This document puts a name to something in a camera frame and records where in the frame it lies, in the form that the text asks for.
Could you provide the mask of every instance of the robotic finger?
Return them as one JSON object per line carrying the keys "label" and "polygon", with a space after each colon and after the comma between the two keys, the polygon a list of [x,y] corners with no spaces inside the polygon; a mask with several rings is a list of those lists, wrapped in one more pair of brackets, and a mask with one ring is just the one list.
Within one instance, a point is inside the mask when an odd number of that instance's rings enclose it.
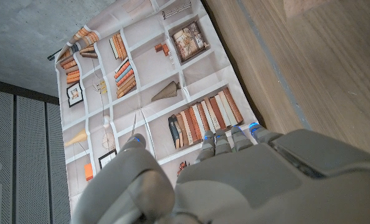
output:
{"label": "robotic finger", "polygon": [[232,135],[232,140],[234,141],[237,152],[253,146],[253,143],[245,136],[243,131],[238,126],[233,126],[230,130],[230,133]]}
{"label": "robotic finger", "polygon": [[223,153],[232,152],[227,135],[223,130],[216,131],[216,156]]}
{"label": "robotic finger", "polygon": [[214,142],[214,133],[212,131],[206,131],[204,133],[204,139],[202,143],[202,151],[195,160],[195,164],[213,157],[215,154],[216,144]]}

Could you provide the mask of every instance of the picture frame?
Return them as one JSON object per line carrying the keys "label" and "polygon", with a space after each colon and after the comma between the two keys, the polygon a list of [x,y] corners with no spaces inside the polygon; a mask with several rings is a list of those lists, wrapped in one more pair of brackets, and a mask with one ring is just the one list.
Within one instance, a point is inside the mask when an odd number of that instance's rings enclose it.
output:
{"label": "picture frame", "polygon": [[112,151],[109,151],[105,155],[99,157],[98,160],[99,160],[100,169],[102,169],[106,164],[108,164],[114,157],[116,157],[116,155],[117,155],[117,151],[116,149],[114,149]]}
{"label": "picture frame", "polygon": [[66,89],[67,98],[69,99],[69,108],[76,105],[77,103],[81,103],[83,98],[83,90],[81,89],[80,82],[74,83],[73,85],[69,86]]}

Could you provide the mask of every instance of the white shelf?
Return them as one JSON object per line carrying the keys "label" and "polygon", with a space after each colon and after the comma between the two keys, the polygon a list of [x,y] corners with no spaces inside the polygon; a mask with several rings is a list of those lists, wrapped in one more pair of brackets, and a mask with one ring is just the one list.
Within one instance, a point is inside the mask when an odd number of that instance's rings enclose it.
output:
{"label": "white shelf", "polygon": [[91,149],[87,149],[86,151],[80,152],[77,155],[66,159],[66,164],[69,164],[69,163],[73,162],[76,159],[79,159],[79,158],[81,158],[85,155],[88,155],[88,154],[90,154],[90,152],[91,152]]}
{"label": "white shelf", "polygon": [[63,127],[62,127],[62,131],[66,131],[66,130],[68,130],[69,128],[71,128],[71,127],[75,126],[76,124],[79,124],[80,122],[85,121],[85,119],[86,119],[86,118],[87,118],[87,116],[84,116],[84,117],[82,117],[82,118],[79,118],[79,119],[77,119],[77,120],[75,120],[75,121],[71,122],[71,123],[70,123],[70,124],[68,124],[68,125],[63,126]]}
{"label": "white shelf", "polygon": [[199,54],[198,56],[195,56],[194,58],[190,59],[190,61],[186,62],[184,65],[181,65],[181,69],[185,70],[189,66],[191,66],[191,65],[195,64],[196,62],[200,61],[202,58],[207,57],[208,55],[210,55],[213,52],[214,52],[213,49],[209,49],[209,50],[205,50],[205,51],[201,52],[201,54]]}
{"label": "white shelf", "polygon": [[95,68],[91,69],[89,72],[87,72],[85,75],[83,75],[82,78],[87,78],[89,75],[91,75],[92,73],[94,73],[94,72],[96,72],[97,70],[100,70],[100,69],[101,69],[101,66],[98,65]]}

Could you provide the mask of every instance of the wooden board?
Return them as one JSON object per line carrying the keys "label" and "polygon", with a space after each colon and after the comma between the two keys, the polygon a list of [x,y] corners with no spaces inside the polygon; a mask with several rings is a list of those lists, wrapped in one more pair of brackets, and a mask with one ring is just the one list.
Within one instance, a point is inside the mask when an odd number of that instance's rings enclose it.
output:
{"label": "wooden board", "polygon": [[[279,0],[242,2],[312,130],[370,152],[370,0],[333,0],[292,18]],[[239,4],[207,3],[267,127],[301,128]]]}

